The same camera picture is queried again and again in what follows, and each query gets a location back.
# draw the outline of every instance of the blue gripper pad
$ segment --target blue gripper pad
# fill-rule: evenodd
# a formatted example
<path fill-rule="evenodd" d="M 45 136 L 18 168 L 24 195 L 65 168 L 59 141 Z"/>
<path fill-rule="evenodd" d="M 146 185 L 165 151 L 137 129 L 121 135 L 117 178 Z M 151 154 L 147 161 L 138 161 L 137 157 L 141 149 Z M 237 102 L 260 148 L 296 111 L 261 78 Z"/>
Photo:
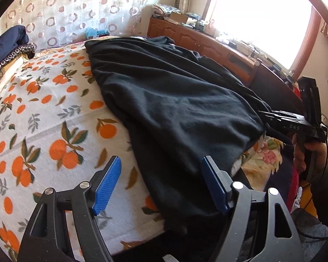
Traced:
<path fill-rule="evenodd" d="M 226 215 L 231 207 L 232 202 L 232 179 L 227 172 L 222 171 L 215 164 L 211 156 L 205 156 L 200 162 L 205 183 L 208 186 L 215 207 Z"/>
<path fill-rule="evenodd" d="M 119 157 L 116 157 L 95 192 L 95 203 L 92 206 L 93 215 L 98 215 L 107 207 L 120 173 L 121 160 Z"/>

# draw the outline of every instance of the silver screw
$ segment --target silver screw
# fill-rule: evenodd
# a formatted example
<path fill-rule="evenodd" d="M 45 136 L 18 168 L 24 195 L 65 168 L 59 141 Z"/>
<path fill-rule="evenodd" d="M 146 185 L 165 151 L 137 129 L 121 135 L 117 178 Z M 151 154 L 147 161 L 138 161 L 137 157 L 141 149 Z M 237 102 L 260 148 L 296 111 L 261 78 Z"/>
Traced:
<path fill-rule="evenodd" d="M 272 194 L 272 195 L 278 195 L 278 190 L 276 189 L 276 188 L 273 188 L 273 187 L 271 187 L 270 189 L 269 189 L 269 192 Z"/>
<path fill-rule="evenodd" d="M 85 189 L 85 188 L 88 188 L 90 186 L 90 183 L 88 183 L 87 181 L 84 181 L 84 182 L 80 183 L 79 186 L 80 186 L 80 188 Z"/>
<path fill-rule="evenodd" d="M 53 193 L 53 189 L 52 188 L 47 188 L 46 190 L 45 190 L 45 194 L 46 195 L 50 195 L 50 194 L 52 194 Z"/>
<path fill-rule="evenodd" d="M 234 183 L 232 183 L 232 185 L 235 189 L 242 189 L 243 188 L 243 183 L 239 182 L 239 181 L 235 181 Z"/>

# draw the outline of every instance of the black cord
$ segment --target black cord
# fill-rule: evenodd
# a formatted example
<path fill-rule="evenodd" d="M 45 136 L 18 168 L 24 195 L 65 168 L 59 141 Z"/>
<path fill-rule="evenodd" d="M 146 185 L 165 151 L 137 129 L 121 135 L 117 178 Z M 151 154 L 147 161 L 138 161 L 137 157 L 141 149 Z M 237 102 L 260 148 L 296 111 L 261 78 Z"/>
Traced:
<path fill-rule="evenodd" d="M 328 141 L 327 141 L 327 137 L 324 133 L 324 131 L 322 130 L 322 134 L 324 136 L 324 138 L 326 139 L 326 146 L 327 146 L 327 158 L 326 158 L 326 164 L 324 165 L 324 168 L 323 168 L 323 171 L 322 171 L 322 175 L 321 175 L 321 178 L 320 178 L 320 182 L 321 180 L 323 179 L 324 177 L 324 172 L 326 170 L 326 167 L 327 167 L 327 164 L 328 164 Z M 313 195 L 311 196 L 310 200 L 307 202 L 307 204 L 305 205 L 305 207 L 303 208 L 304 210 L 306 210 L 306 208 L 309 206 L 309 204 L 311 203 L 313 199 Z M 295 219 L 295 227 L 296 227 L 296 230 L 298 231 L 298 233 L 301 235 L 301 236 L 304 236 L 306 238 L 311 238 L 311 239 L 316 239 L 316 240 L 327 240 L 328 239 L 328 236 L 313 236 L 313 235 L 309 235 L 309 234 L 306 234 L 306 233 L 303 233 L 301 230 L 299 230 L 298 228 L 298 224 L 297 224 L 297 221 L 298 221 L 298 218 L 299 216 L 297 216 L 297 218 Z"/>

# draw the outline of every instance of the person's arm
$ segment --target person's arm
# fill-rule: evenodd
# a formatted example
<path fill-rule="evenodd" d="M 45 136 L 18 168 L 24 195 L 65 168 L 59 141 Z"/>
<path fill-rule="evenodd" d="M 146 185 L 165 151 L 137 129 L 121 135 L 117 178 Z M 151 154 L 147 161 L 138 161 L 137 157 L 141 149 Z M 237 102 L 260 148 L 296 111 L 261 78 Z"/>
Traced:
<path fill-rule="evenodd" d="M 305 156 L 300 150 L 296 137 L 293 140 L 294 147 L 294 166 L 301 173 L 306 169 Z M 316 163 L 314 177 L 311 180 L 311 192 L 313 204 L 317 210 L 318 219 L 324 225 L 328 225 L 328 154 L 327 146 L 324 143 L 306 143 L 305 148 L 316 153 Z"/>

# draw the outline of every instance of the bed sheet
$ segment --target bed sheet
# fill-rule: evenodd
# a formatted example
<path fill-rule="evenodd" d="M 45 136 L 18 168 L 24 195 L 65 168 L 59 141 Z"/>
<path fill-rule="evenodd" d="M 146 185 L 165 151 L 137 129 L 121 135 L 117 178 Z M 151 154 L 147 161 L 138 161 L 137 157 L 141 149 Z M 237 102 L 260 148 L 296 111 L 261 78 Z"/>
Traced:
<path fill-rule="evenodd" d="M 112 155 L 122 172 L 96 220 L 111 254 L 163 232 L 137 168 L 127 129 L 106 107 L 84 43 L 40 52 L 0 93 L 0 246 L 13 260 L 41 193 L 74 188 Z M 75 258 L 83 261 L 67 212 Z"/>

